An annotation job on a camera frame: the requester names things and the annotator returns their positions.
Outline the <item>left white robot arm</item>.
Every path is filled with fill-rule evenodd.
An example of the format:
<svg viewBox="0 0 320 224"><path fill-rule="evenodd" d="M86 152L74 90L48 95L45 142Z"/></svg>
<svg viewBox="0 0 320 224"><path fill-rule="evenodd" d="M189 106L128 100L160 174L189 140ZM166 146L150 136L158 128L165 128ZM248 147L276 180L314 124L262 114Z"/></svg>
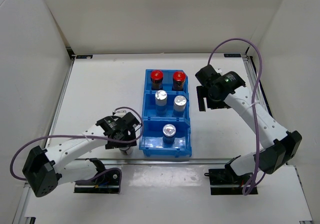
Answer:
<svg viewBox="0 0 320 224"><path fill-rule="evenodd" d="M90 193L117 194L122 181L120 168L106 168L98 158L87 158L81 164L75 160L101 146L108 149L136 146L137 126L142 128L144 124L136 112L128 112L122 117L106 116L79 135L66 135L67 140L56 146L32 148L22 173L37 198L65 183L87 187Z"/></svg>

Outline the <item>red-lid sauce jar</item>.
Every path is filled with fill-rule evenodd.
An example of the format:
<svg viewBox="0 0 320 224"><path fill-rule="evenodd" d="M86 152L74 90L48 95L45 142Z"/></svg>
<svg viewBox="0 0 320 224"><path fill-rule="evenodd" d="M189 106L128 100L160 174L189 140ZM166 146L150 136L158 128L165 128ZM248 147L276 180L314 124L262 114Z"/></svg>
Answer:
<svg viewBox="0 0 320 224"><path fill-rule="evenodd" d="M186 77L183 71L176 71L172 76L172 90L183 91Z"/></svg>
<svg viewBox="0 0 320 224"><path fill-rule="evenodd" d="M164 74L161 70L153 70L150 74L151 89L162 90L163 89Z"/></svg>

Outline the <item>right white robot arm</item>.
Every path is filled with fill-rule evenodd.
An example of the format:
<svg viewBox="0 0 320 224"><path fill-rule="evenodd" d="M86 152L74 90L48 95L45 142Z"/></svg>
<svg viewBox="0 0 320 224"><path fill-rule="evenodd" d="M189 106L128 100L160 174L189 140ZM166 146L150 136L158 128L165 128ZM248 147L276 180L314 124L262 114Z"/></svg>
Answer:
<svg viewBox="0 0 320 224"><path fill-rule="evenodd" d="M224 104L232 108L259 138L259 153L238 156L224 168L224 177L230 184L242 177L262 171L271 175L297 152L302 141L298 131L290 132L273 119L258 101L252 102L252 93L245 81L234 71L221 75L212 66L195 74L199 110L216 109Z"/></svg>

